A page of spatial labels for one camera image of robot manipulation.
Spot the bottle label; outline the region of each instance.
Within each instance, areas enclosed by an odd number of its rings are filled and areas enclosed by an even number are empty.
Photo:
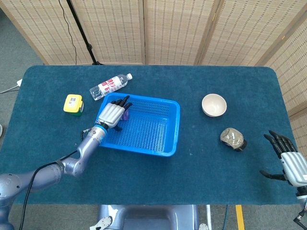
[[[120,82],[120,79],[116,76],[107,81],[100,83],[98,87],[99,87],[101,94],[105,96],[108,93],[119,90],[122,87],[122,84]]]

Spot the bottle cap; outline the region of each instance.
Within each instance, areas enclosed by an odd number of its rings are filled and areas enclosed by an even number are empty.
[[[128,77],[128,80],[131,80],[131,79],[132,79],[131,73],[128,73],[128,74],[127,74],[127,77]]]

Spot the gray robot arm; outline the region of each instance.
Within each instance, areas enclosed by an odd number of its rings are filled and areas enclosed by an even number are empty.
[[[54,164],[40,169],[33,180],[31,192],[45,189],[58,183],[63,174],[79,176],[86,168],[87,162],[101,141],[106,137],[109,128],[117,127],[123,113],[132,105],[127,102],[129,96],[117,102],[106,105],[96,125],[82,143],[78,146],[79,158],[68,157],[55,161]],[[0,175],[0,230],[13,230],[8,217],[15,198],[30,185],[33,172],[25,174],[2,174]]]

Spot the yellow tape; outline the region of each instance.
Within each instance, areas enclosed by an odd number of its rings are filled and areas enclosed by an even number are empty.
[[[238,230],[244,230],[244,220],[241,205],[236,205],[236,219],[238,222]]]

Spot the blue plastic basket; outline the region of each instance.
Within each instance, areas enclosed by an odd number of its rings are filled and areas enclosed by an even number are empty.
[[[120,121],[120,132],[108,130],[100,146],[169,157],[176,151],[180,106],[177,102],[153,97],[130,95],[128,121]],[[122,99],[127,94],[110,93],[104,98],[97,118],[107,103]]]

